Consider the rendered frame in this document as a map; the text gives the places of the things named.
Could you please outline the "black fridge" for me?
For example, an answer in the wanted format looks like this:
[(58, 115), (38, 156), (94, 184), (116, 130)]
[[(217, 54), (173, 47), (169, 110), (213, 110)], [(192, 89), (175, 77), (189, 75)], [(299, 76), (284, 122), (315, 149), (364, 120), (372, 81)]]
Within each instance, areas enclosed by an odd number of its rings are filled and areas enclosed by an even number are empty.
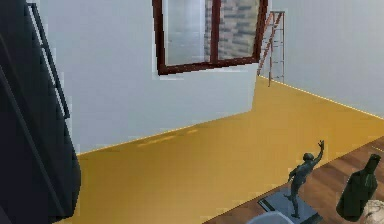
[(74, 214), (81, 170), (28, 0), (0, 0), (0, 224)]

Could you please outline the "brown wooden table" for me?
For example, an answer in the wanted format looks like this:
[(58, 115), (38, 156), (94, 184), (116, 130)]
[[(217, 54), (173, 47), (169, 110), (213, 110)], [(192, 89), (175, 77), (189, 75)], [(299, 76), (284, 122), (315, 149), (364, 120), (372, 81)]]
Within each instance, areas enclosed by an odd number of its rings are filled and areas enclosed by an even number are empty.
[[(319, 224), (362, 224), (361, 220), (358, 222), (343, 220), (336, 212), (336, 205), (349, 176), (362, 169), (371, 154), (381, 156), (376, 169), (378, 188), (373, 199), (384, 201), (384, 136), (382, 136), (316, 168), (308, 176), (307, 182), (299, 191), (299, 196), (323, 217)], [(285, 187), (288, 187), (288, 184), (267, 191), (203, 224), (246, 224), (251, 218), (265, 213), (258, 203), (259, 200)]]

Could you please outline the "dark bronze figure statue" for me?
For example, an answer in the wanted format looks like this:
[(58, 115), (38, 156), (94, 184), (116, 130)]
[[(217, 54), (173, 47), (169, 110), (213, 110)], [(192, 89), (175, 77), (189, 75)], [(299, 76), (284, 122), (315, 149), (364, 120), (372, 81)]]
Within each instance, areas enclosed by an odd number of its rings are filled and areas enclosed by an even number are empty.
[(283, 197), (291, 202), (294, 212), (291, 217), (295, 219), (300, 218), (299, 205), (298, 205), (298, 192), (302, 185), (306, 182), (307, 176), (313, 171), (314, 167), (320, 162), (324, 153), (324, 141), (320, 140), (318, 143), (320, 152), (317, 157), (312, 153), (303, 154), (303, 163), (294, 168), (288, 176), (288, 182), (291, 182), (289, 194), (284, 194)]

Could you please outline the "dark red framed window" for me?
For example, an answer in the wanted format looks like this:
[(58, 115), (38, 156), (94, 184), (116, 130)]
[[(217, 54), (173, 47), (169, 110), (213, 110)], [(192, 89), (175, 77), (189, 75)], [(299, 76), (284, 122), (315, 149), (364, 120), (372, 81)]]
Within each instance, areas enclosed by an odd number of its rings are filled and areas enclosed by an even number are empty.
[(152, 0), (159, 75), (257, 63), (268, 0)]

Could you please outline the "dark green bottle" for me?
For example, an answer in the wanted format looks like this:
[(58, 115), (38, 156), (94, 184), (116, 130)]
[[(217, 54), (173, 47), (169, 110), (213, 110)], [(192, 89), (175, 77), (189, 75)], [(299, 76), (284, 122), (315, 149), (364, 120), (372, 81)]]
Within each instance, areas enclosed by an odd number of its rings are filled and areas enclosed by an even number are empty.
[(377, 189), (375, 170), (380, 160), (379, 155), (372, 154), (365, 167), (349, 177), (336, 206), (337, 213), (343, 219), (350, 222), (360, 219), (367, 202)]

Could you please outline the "pale crumpled cloth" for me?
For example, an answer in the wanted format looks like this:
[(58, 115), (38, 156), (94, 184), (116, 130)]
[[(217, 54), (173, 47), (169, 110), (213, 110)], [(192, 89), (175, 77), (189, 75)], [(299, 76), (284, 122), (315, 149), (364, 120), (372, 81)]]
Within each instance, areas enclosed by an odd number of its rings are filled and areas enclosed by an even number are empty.
[(363, 211), (364, 224), (384, 224), (384, 202), (369, 200)]

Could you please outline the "red and grey stepladder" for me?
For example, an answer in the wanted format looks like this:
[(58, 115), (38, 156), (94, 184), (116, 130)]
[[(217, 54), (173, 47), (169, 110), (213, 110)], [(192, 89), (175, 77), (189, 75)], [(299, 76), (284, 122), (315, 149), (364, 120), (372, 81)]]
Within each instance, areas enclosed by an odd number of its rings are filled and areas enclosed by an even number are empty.
[(273, 81), (285, 80), (285, 12), (270, 11), (266, 20), (257, 75)]

